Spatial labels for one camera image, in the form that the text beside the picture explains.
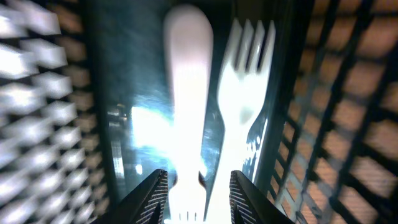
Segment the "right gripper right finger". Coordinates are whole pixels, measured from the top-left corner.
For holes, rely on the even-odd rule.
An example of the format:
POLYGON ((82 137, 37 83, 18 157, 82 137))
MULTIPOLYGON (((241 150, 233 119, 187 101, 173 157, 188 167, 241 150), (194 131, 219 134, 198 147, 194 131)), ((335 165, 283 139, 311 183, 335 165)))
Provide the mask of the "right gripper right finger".
POLYGON ((229 190, 232 224, 294 224, 240 170, 231 172, 229 190))

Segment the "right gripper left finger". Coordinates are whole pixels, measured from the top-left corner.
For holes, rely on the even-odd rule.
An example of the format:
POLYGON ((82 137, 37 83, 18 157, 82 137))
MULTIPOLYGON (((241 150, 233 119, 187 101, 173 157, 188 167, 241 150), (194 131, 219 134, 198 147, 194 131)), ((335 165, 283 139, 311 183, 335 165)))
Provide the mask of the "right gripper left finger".
POLYGON ((91 224, 161 224, 168 198, 168 173, 156 169, 112 211, 91 224))

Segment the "white fork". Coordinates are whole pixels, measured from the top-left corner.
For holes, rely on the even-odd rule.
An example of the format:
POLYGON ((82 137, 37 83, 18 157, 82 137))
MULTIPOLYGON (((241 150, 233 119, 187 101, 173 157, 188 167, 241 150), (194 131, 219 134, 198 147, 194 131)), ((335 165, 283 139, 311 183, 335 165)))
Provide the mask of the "white fork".
POLYGON ((224 139, 205 221, 231 223, 229 179, 243 165, 250 128, 266 99, 276 28, 261 21, 253 27, 233 21, 220 70, 217 103, 224 123, 224 139))
POLYGON ((213 56, 213 30, 198 7, 169 11, 165 59, 174 103, 173 162, 177 181, 169 192, 172 223, 203 223, 206 188, 200 183, 201 146, 213 56))

